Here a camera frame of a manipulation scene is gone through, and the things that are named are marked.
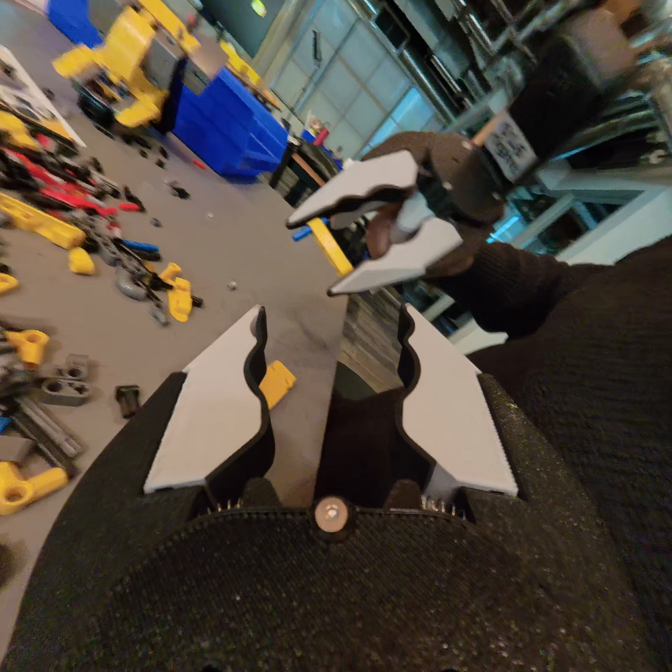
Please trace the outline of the blue plastic bin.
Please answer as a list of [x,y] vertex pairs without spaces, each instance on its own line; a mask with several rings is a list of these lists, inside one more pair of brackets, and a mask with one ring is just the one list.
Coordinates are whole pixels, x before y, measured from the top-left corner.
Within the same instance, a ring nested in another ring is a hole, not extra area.
[[288,132],[228,69],[199,92],[182,85],[173,134],[215,173],[274,172]]

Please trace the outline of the yellow toy vehicle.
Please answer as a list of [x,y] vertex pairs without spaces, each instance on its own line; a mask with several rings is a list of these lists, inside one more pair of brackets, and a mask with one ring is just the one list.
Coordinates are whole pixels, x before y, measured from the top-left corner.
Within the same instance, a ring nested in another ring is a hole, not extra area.
[[80,44],[52,64],[71,82],[81,112],[108,132],[172,132],[183,89],[202,93],[229,62],[215,38],[162,1],[103,1],[97,19],[104,41]]

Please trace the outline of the yellow printed sticker sheet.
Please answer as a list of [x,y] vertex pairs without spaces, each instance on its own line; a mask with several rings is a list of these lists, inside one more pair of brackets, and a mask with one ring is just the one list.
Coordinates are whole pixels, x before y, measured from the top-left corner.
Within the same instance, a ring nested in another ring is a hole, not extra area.
[[1,46],[1,109],[71,147],[88,147],[5,46]]

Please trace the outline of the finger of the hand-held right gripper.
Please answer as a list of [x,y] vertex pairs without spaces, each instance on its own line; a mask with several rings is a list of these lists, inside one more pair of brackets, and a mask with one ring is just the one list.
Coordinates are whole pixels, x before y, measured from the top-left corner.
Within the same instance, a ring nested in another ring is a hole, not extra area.
[[428,218],[415,235],[390,246],[377,259],[366,259],[328,290],[330,297],[376,290],[422,277],[436,262],[462,244],[453,223]]
[[326,218],[344,229],[365,214],[403,201],[416,187],[419,167],[408,151],[350,163],[311,194],[288,218],[287,229]]

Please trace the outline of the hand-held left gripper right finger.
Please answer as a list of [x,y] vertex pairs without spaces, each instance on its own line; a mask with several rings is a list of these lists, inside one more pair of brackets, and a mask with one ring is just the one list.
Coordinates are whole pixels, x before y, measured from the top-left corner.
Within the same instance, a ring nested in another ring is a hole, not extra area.
[[408,304],[400,309],[397,338],[397,432],[413,452],[404,478],[418,481],[429,505],[446,505],[466,489],[517,498],[481,371]]

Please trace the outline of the yellow toy beam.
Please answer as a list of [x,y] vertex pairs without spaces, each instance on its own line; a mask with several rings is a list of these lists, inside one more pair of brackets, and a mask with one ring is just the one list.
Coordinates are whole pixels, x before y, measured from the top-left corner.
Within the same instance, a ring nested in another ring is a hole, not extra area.
[[321,218],[313,218],[308,221],[307,226],[310,228],[318,246],[336,271],[338,277],[343,278],[350,274],[354,270],[354,267],[323,220]]

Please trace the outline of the yellow toy panel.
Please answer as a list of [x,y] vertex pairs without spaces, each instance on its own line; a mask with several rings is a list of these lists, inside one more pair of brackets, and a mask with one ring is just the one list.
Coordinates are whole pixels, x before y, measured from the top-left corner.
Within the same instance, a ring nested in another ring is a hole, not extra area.
[[266,373],[259,384],[259,389],[264,396],[269,411],[282,401],[295,383],[295,375],[281,361],[275,360],[267,365]]

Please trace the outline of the person's dark knit sweater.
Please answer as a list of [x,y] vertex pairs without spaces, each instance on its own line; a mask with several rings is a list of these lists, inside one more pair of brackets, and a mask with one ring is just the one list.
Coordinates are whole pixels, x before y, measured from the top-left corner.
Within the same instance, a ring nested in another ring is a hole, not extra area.
[[619,548],[656,667],[671,670],[671,238],[471,356],[581,479]]

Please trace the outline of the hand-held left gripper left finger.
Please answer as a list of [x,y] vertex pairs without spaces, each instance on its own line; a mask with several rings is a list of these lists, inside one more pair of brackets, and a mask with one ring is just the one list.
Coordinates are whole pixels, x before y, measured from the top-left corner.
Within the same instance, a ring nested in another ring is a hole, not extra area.
[[266,342],[265,309],[256,305],[184,368],[145,494],[199,486],[212,499],[239,499],[267,473],[275,441],[260,389]]

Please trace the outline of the person's right hand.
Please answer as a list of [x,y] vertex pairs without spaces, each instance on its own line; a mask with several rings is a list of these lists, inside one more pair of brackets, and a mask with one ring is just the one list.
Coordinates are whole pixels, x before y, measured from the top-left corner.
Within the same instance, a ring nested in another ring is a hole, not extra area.
[[375,215],[367,224],[365,242],[371,259],[383,256],[391,246],[391,230],[397,221],[402,202],[386,204],[376,210]]

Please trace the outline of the pile of toy building parts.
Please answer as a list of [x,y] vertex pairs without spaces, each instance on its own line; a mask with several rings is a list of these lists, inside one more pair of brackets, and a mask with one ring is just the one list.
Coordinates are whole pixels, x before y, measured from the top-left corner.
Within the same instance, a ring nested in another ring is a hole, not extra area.
[[[1,228],[29,232],[66,252],[69,270],[96,274],[96,254],[115,272],[117,289],[146,302],[160,325],[188,321],[203,305],[181,268],[156,273],[160,250],[124,239],[119,212],[144,213],[130,189],[108,180],[94,157],[79,162],[72,138],[1,106]],[[40,378],[46,332],[1,321],[1,515],[9,516],[63,489],[78,469],[79,441],[38,401],[80,406],[88,401],[89,359],[69,355]]]

